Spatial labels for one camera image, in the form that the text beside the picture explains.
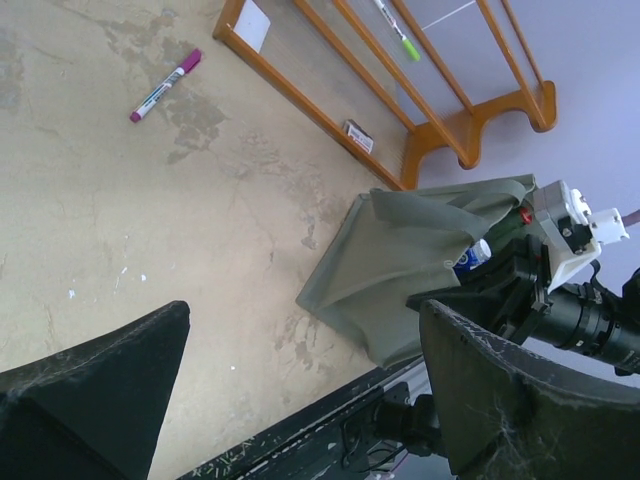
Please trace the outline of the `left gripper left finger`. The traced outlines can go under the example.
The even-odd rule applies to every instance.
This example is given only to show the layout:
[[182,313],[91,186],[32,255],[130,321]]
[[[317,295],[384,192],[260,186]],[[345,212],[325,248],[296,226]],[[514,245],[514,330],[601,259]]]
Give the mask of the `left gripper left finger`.
[[2,478],[147,478],[189,330],[172,301],[2,372]]

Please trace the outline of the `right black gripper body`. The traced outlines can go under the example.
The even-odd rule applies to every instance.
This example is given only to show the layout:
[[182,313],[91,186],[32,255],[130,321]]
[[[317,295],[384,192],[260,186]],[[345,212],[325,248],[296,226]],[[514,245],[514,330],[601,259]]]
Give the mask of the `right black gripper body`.
[[521,345],[549,306],[549,249],[527,235],[515,238],[485,264],[462,274],[454,287],[418,293],[407,307],[418,312],[435,301],[485,330]]

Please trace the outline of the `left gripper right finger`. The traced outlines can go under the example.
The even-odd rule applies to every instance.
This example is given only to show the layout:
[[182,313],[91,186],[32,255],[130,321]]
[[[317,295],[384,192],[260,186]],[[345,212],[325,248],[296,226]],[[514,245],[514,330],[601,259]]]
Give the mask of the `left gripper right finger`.
[[638,389],[550,361],[432,300],[420,337],[458,478],[638,478]]

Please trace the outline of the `green canvas bag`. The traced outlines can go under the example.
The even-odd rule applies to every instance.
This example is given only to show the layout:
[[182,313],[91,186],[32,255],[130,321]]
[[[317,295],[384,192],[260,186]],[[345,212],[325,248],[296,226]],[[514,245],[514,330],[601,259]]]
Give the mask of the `green canvas bag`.
[[455,287],[454,265],[537,188],[532,174],[358,195],[297,304],[381,368],[421,353],[418,293]]

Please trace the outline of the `glass cola bottle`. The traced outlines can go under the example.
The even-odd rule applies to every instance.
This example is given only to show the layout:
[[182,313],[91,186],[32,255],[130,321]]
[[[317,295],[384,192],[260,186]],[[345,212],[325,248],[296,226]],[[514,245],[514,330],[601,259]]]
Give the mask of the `glass cola bottle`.
[[502,220],[493,225],[484,240],[493,253],[501,251],[513,238],[532,223],[533,217],[528,207],[520,206],[512,209]]

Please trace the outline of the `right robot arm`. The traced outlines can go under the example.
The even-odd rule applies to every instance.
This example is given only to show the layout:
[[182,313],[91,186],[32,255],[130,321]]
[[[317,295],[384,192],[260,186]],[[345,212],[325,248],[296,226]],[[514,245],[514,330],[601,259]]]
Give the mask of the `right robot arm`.
[[414,294],[406,306],[418,312],[428,301],[515,344],[534,338],[609,364],[618,376],[639,372],[639,273],[620,296],[596,275],[552,289],[549,248],[532,235],[510,240],[457,286]]

